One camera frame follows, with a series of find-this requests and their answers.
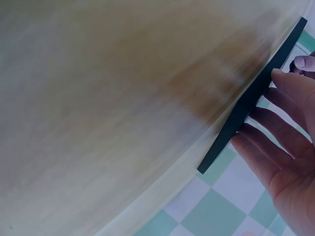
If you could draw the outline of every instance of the tiled floor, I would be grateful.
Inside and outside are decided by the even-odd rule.
[[[295,56],[309,53],[298,42],[283,70],[289,71],[288,65]],[[262,98],[258,106],[275,111],[302,131],[284,111],[266,99]],[[250,119],[247,122],[279,144],[257,122]],[[257,177],[229,145],[204,175],[195,176],[135,236],[294,236],[294,233],[277,213]]]

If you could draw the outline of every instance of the white floor tile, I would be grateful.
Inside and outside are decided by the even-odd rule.
[[[247,216],[243,223],[238,227],[232,236],[244,236],[246,234],[253,236],[262,236],[266,228],[260,225],[257,221]]]
[[[246,162],[237,155],[213,188],[246,214],[265,190]]]
[[[184,226],[178,225],[169,236],[194,236]]]
[[[276,236],[273,232],[270,230],[266,230],[266,232],[263,234],[263,236]]]
[[[177,222],[181,222],[198,202],[209,191],[210,186],[195,177],[192,181],[164,208]]]

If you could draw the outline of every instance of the green floor tile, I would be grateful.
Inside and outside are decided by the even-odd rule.
[[[151,221],[149,221],[134,236],[169,236],[178,223],[161,210]]]
[[[262,98],[259,102],[258,102],[258,107],[261,108],[268,108],[270,106],[271,102],[269,102],[266,98]]]
[[[310,52],[315,51],[315,39],[312,36],[310,36],[306,31],[302,32],[298,42],[302,44]]]
[[[198,177],[208,185],[212,186],[232,162],[235,156],[235,152],[229,148],[225,148],[221,155],[214,161],[214,163],[212,163],[212,165],[203,175],[198,173]]]
[[[305,132],[305,130],[302,129],[301,126],[298,125],[298,126],[296,127],[296,129],[297,129],[301,134],[303,134],[308,140],[312,141],[310,135],[309,135],[307,132]]]
[[[275,209],[268,192],[265,190],[251,210],[249,216],[262,226],[268,228],[277,214],[277,210]]]
[[[286,229],[286,223],[282,220],[281,216],[277,214],[274,221],[271,223],[269,230],[277,236],[281,236]]]
[[[245,217],[245,213],[210,189],[182,225],[195,236],[231,236]]]

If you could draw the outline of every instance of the finger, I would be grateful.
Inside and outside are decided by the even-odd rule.
[[[315,80],[315,72],[303,71],[303,75]]]
[[[231,142],[250,169],[259,178],[260,182],[269,191],[271,180],[279,171],[279,168],[242,134],[235,134]]]
[[[304,135],[270,110],[256,108],[250,116],[269,130],[280,145],[295,159],[301,157],[305,150],[312,145]]]
[[[315,94],[315,81],[311,78],[284,73],[278,69],[273,69],[271,76],[276,87],[286,93],[296,104],[301,104],[301,107]]]
[[[315,139],[315,80],[293,73],[272,71],[276,87],[286,93],[302,109],[307,130],[313,142]]]
[[[292,162],[292,157],[275,145],[260,130],[245,123],[238,132],[251,141],[280,170],[288,167],[289,163]]]
[[[284,110],[292,120],[307,132],[305,118],[301,108],[298,107],[288,95],[277,88],[269,88],[264,96],[277,107]]]
[[[298,56],[294,59],[296,68],[304,71],[315,71],[315,57]]]

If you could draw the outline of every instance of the wooden surface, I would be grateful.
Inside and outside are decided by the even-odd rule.
[[[3,0],[0,235],[134,233],[308,0]]]

